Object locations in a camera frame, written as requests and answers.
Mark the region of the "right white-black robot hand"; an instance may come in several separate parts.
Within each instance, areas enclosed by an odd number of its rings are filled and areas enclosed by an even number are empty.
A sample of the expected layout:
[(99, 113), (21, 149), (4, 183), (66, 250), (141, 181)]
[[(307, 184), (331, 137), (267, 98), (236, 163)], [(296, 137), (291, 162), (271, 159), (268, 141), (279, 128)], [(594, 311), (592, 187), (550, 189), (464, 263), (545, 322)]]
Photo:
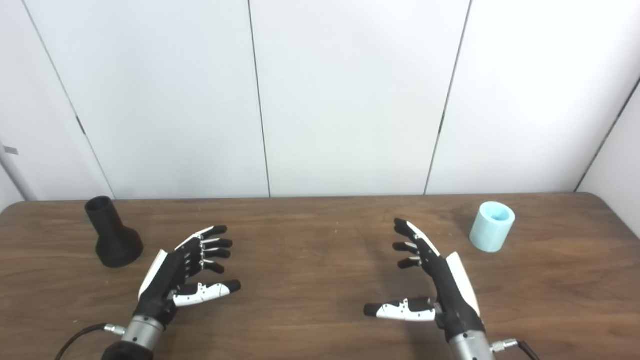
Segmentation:
[(436, 246), (413, 223), (394, 219), (394, 231), (407, 238), (393, 243), (393, 249), (412, 255), (400, 260), (400, 269), (421, 268), (432, 280), (436, 298), (405, 298), (384, 303), (367, 303), (363, 314), (378, 319), (407, 322), (434, 322), (445, 333), (446, 341), (468, 332), (486, 333), (478, 310), (463, 296), (450, 262), (439, 253)]

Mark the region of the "left white-black robot hand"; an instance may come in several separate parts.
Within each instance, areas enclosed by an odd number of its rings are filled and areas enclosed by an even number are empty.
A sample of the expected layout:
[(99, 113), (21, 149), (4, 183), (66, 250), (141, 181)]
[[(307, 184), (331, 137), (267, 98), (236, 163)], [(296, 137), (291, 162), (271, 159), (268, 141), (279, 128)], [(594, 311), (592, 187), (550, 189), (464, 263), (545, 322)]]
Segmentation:
[(193, 282), (188, 280), (203, 271), (223, 274), (226, 269), (214, 258), (228, 259), (233, 241), (220, 237), (227, 226), (214, 225), (183, 240), (173, 251), (161, 249), (138, 291), (134, 317), (153, 319), (169, 326), (178, 309), (229, 296), (242, 288), (239, 280)]

